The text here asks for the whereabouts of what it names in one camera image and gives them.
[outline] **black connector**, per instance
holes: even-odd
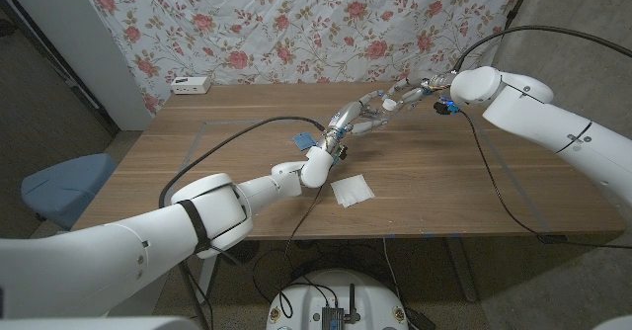
[[[436,102],[433,105],[434,110],[441,115],[450,115],[452,112],[447,108],[446,104]]]

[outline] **curtain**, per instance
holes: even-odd
[[[93,0],[147,110],[176,76],[212,84],[389,81],[451,68],[514,0]],[[465,67],[490,64],[484,44]]]

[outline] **blue chair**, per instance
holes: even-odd
[[[22,200],[37,214],[70,230],[116,168],[105,153],[56,164],[22,181]]]

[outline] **power strip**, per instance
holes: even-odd
[[[210,88],[210,77],[176,77],[171,89],[176,94],[204,94]]]

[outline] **white paper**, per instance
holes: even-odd
[[[339,205],[349,207],[354,204],[375,198],[375,194],[364,180],[364,176],[357,175],[331,184]]]

